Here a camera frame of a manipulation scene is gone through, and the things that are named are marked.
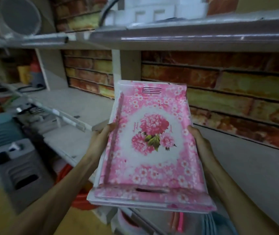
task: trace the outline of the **forearm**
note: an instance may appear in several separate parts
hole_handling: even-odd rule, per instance
[[[207,177],[239,235],[279,234],[279,226],[252,202],[219,163],[212,166]]]
[[[7,234],[53,234],[97,166],[97,160],[85,155],[62,181],[17,217]]]

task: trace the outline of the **floor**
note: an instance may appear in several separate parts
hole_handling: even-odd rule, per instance
[[[14,220],[15,214],[10,207],[4,191],[0,187],[0,233]],[[91,211],[81,211],[70,208],[63,221],[55,232],[55,235],[89,235],[111,234],[110,225],[104,225]]]

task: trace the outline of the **tray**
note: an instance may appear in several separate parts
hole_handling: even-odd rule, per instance
[[[193,136],[186,86],[121,80],[110,134],[88,200],[182,212],[216,209]]]

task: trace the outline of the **floral pattern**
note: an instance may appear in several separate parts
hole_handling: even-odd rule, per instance
[[[182,210],[212,211],[215,210],[207,193],[203,172],[197,154],[195,140],[186,127],[191,124],[189,106],[186,100],[186,86],[174,84],[125,83],[113,121],[118,127],[110,134],[108,146],[102,164],[99,187],[95,188],[95,196],[102,198],[120,198],[147,202],[164,202],[169,208]],[[160,87],[160,95],[144,94],[144,86]],[[153,112],[164,110],[176,118],[181,125],[183,146],[179,148],[176,162],[141,163],[131,169],[127,167],[128,154],[121,150],[120,136],[129,122],[129,117],[142,107],[151,108]],[[175,147],[175,139],[169,131],[170,123],[159,113],[148,113],[138,122],[137,132],[130,140],[132,148],[144,156]],[[162,189],[167,193],[146,193],[136,191],[134,185],[142,189]]]

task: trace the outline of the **person's left hand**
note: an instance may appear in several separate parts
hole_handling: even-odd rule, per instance
[[[109,138],[109,134],[115,129],[116,124],[107,124],[102,130],[94,131],[90,139],[89,147],[83,159],[88,158],[99,162],[100,156],[105,150]]]

